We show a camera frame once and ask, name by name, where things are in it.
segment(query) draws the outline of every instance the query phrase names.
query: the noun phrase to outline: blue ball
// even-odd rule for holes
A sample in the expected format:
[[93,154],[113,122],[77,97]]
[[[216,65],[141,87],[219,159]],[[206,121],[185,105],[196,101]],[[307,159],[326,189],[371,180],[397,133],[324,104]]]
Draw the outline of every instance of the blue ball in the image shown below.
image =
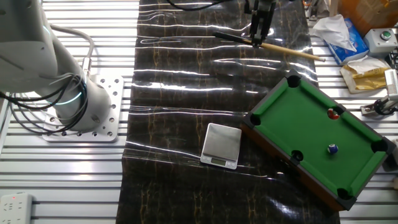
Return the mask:
[[329,152],[331,155],[336,154],[337,151],[338,151],[338,147],[337,147],[335,144],[329,145],[329,147],[328,147],[328,152]]

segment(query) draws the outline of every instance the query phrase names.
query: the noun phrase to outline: green felt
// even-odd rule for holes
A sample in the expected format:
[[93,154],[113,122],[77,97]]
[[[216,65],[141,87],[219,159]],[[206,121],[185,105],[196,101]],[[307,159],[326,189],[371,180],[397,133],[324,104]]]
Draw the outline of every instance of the green felt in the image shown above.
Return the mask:
[[[255,128],[288,155],[301,151],[301,166],[334,194],[342,188],[356,195],[386,153],[373,153],[371,143],[381,138],[351,114],[330,119],[327,110],[335,106],[307,82],[297,88],[285,83],[253,112],[261,120]],[[338,146],[335,155],[327,151],[330,144]]]

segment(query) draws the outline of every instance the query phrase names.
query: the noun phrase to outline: robotic arm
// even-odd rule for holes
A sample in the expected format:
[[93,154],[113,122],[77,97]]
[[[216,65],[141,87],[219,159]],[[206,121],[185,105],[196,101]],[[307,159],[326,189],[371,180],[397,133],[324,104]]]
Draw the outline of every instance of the robotic arm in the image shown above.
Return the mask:
[[268,36],[277,0],[255,0],[251,9],[249,0],[244,5],[244,13],[252,14],[250,38],[253,47],[258,47]]
[[[109,94],[88,77],[90,59],[85,58],[84,69],[81,68],[54,35],[52,27],[62,29],[50,26],[41,1],[0,1],[0,97],[28,110],[38,111],[51,106],[67,129],[93,130],[109,114]],[[30,91],[41,97],[17,97],[21,96],[18,93]],[[50,104],[34,107],[32,104],[39,100]],[[33,132],[53,134],[64,130],[66,128]]]

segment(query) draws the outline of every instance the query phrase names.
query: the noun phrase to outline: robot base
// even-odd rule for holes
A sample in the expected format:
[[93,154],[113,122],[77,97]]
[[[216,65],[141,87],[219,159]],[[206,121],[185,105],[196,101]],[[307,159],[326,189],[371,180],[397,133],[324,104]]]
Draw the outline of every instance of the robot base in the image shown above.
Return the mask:
[[[123,77],[120,76],[104,76],[91,75],[91,80],[101,85],[111,98],[111,110],[108,117],[96,129],[90,132],[64,131],[63,133],[55,133],[51,135],[43,135],[43,138],[48,142],[115,142],[118,139],[119,118],[121,112],[121,103],[123,96]],[[47,111],[45,121],[52,125],[44,124],[44,128],[50,130],[57,130],[61,127],[61,122],[57,118],[54,108]]]

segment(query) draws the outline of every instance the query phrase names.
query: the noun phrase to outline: cardboard box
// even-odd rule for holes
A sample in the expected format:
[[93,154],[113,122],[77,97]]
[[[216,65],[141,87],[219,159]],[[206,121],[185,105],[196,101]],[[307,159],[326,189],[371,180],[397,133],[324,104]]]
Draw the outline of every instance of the cardboard box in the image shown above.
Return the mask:
[[398,0],[340,0],[338,10],[362,37],[370,29],[392,28],[398,22]]

